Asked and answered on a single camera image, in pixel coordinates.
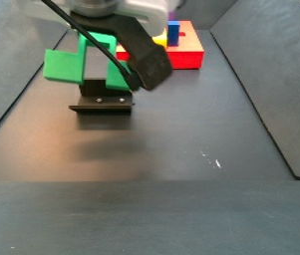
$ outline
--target black stand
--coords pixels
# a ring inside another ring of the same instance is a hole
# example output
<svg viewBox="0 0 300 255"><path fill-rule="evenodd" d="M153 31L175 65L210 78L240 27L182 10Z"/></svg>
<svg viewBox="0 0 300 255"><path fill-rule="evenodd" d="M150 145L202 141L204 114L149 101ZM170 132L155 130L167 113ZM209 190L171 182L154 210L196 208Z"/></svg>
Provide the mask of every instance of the black stand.
<svg viewBox="0 0 300 255"><path fill-rule="evenodd" d="M131 113L133 93L106 89L106 80L84 80L80 99L70 109L79 114Z"/></svg>

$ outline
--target white speck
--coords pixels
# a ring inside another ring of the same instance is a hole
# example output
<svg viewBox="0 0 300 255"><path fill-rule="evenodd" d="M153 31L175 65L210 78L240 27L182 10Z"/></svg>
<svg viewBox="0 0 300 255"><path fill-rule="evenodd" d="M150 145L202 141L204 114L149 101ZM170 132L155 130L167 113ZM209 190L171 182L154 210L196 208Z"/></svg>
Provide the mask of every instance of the white speck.
<svg viewBox="0 0 300 255"><path fill-rule="evenodd" d="M218 163L218 160L216 160L216 164L217 164L218 168L221 168L221 165L220 165L220 163Z"/></svg>

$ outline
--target yellow block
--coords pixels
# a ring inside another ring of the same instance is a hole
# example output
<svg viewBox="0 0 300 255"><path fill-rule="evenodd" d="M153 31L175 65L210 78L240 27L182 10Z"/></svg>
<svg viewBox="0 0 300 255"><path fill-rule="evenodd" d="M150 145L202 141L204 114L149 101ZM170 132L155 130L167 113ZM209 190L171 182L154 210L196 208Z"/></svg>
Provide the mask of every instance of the yellow block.
<svg viewBox="0 0 300 255"><path fill-rule="evenodd" d="M153 37L153 41L159 44L159 45L163 45L163 47L166 48L166 41L167 41L167 38L166 38L166 30L163 30L162 34L159 36L154 36Z"/></svg>

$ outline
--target black object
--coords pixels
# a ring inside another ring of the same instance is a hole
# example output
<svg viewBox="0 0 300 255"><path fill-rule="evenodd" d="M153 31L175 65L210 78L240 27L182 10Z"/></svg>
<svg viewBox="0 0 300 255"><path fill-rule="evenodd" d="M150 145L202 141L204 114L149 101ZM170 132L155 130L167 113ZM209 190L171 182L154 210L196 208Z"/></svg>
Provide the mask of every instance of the black object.
<svg viewBox="0 0 300 255"><path fill-rule="evenodd" d="M79 114L130 113L133 93L106 89L106 80L84 80L80 88L80 100L70 109Z"/></svg>
<svg viewBox="0 0 300 255"><path fill-rule="evenodd" d="M300 177L300 1L238 1L212 34Z"/></svg>
<svg viewBox="0 0 300 255"><path fill-rule="evenodd" d="M126 77L129 86L142 81L150 91L171 74L171 64L163 46L155 44L139 21L134 17L111 15L101 19L87 18L71 12L74 21L89 31L117 37L130 54L129 67L137 72Z"/></svg>

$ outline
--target black surface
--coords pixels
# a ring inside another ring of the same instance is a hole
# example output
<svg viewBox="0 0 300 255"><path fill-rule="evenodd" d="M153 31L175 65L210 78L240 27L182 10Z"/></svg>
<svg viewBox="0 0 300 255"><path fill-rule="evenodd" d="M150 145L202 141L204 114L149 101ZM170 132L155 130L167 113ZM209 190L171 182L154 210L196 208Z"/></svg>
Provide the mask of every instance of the black surface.
<svg viewBox="0 0 300 255"><path fill-rule="evenodd" d="M66 30L27 18L12 1L0 0L0 119L43 63L44 49L55 47Z"/></svg>
<svg viewBox="0 0 300 255"><path fill-rule="evenodd" d="M300 1L238 1L212 34L300 176Z"/></svg>
<svg viewBox="0 0 300 255"><path fill-rule="evenodd" d="M202 69L135 93L130 116L76 116L76 86L38 74L0 125L0 180L292 179L214 41L198 35ZM74 33L59 48L76 50Z"/></svg>
<svg viewBox="0 0 300 255"><path fill-rule="evenodd" d="M3 254L300 255L300 182L0 182Z"/></svg>
<svg viewBox="0 0 300 255"><path fill-rule="evenodd" d="M187 0L177 10L177 20L190 20L196 29L210 29L237 0Z"/></svg>

